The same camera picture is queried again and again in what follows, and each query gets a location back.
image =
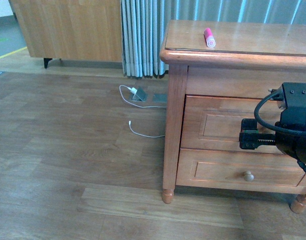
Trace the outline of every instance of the wooden cabinet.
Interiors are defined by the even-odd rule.
[[[120,0],[11,0],[30,56],[122,61]]]
[[[203,37],[212,29],[216,48]],[[273,42],[267,44],[263,32]],[[294,35],[306,26],[171,21],[161,58],[170,64],[163,200],[176,185],[299,194],[291,209],[306,207],[306,175],[275,146],[239,147],[241,120],[254,118],[260,99],[283,82],[306,83],[306,45]],[[261,117],[274,124],[277,103]],[[258,125],[260,133],[272,133]]]

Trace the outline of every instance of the nightstand drawer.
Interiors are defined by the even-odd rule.
[[[284,155],[181,149],[176,184],[294,192],[303,177],[296,160]]]
[[[260,146],[252,151],[239,147],[241,121],[254,118],[258,102],[250,98],[187,96],[181,148],[282,154],[275,146]],[[280,115],[277,103],[265,104],[260,115],[274,125]],[[260,125],[258,129],[260,133],[274,133]]]

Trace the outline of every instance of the nightstand leg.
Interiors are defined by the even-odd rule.
[[[174,197],[173,189],[163,189],[162,199],[166,204],[170,204]]]
[[[304,212],[304,210],[306,209],[306,194],[297,195],[296,199],[292,202],[290,208],[296,214]]]
[[[170,204],[174,196],[188,66],[170,65],[168,73],[169,80],[162,194],[163,201],[166,204]]]

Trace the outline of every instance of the yellow tape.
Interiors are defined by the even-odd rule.
[[[18,50],[16,50],[16,51],[10,52],[10,53],[5,54],[5,55],[2,55],[2,56],[0,56],[0,59],[2,59],[2,58],[4,58],[4,57],[7,57],[7,56],[9,56],[9,55],[12,55],[12,54],[18,53],[18,52],[20,52],[20,51],[22,51],[22,50],[25,50],[25,49],[27,49],[27,47],[23,47],[23,48],[18,49]]]

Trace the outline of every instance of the cable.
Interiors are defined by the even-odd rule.
[[[137,135],[139,135],[139,136],[142,136],[142,137],[149,137],[149,138],[153,138],[153,139],[155,139],[155,138],[161,138],[161,137],[164,137],[165,135],[161,135],[161,136],[147,136],[147,135],[143,135],[143,134],[140,134],[140,133],[137,133],[137,132],[135,132],[134,130],[132,130],[132,127],[131,127],[131,121],[129,121],[128,122],[128,126],[129,126],[129,128],[130,128],[130,130],[134,133],[134,134],[137,134]]]
[[[273,97],[276,97],[280,94],[283,94],[282,90],[276,90],[274,92],[272,92],[270,95],[267,95],[266,97],[264,97],[259,103],[258,105],[256,106],[255,110],[254,110],[254,117],[255,119],[257,120],[257,122],[259,124],[261,124],[263,127],[266,127],[267,129],[271,129],[275,132],[278,132],[278,133],[282,133],[282,134],[287,134],[287,135],[292,135],[292,136],[304,136],[306,137],[306,131],[297,131],[297,130],[290,130],[290,129],[284,129],[284,128],[280,128],[280,127],[277,127],[277,126],[273,126],[271,124],[268,124],[267,122],[264,122],[263,119],[261,119],[261,117],[259,116],[259,110],[260,108],[264,105],[264,103],[266,103],[268,100],[270,100],[271,98]]]
[[[121,96],[122,96],[123,100],[124,100],[125,102],[127,102],[128,104],[133,105],[133,106],[136,106],[136,107],[138,107],[138,108],[142,108],[142,109],[147,109],[147,108],[162,108],[162,109],[164,109],[164,108],[166,108],[166,107],[164,107],[164,106],[139,106],[139,105],[133,104],[133,103],[127,101],[127,100],[124,98],[124,96],[123,96],[123,94],[122,94],[122,90],[121,90],[121,87],[122,87],[122,86],[125,87],[125,88],[127,88],[127,89],[128,89],[129,91],[131,91],[132,93],[133,93],[133,90],[136,90],[136,89],[135,89],[135,88],[130,88],[130,87],[125,86],[125,85],[120,85],[120,86],[119,86],[119,92],[121,93]]]

